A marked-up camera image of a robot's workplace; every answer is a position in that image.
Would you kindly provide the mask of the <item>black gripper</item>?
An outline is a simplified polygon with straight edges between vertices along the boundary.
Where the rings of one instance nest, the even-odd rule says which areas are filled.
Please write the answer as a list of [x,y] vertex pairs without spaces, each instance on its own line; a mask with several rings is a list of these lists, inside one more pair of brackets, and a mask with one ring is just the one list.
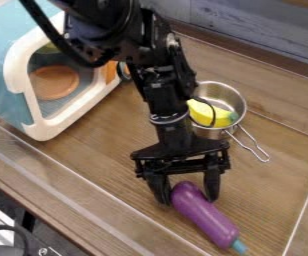
[[221,173],[231,168],[229,143],[199,135],[188,117],[154,126],[158,142],[130,155],[137,177],[146,180],[156,200],[170,205],[168,176],[205,172],[207,198],[215,202],[220,197]]

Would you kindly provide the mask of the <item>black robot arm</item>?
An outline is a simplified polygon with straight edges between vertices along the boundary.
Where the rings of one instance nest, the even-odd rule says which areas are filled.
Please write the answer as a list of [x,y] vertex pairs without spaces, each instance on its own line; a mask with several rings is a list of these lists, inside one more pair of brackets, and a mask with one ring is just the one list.
[[132,159],[157,201],[170,203],[169,176],[191,172],[204,173],[207,198],[217,200],[229,143],[193,130],[188,101],[199,83],[169,23],[138,0],[49,1],[65,12],[65,32],[49,32],[60,49],[89,67],[109,60],[128,65],[158,136]]

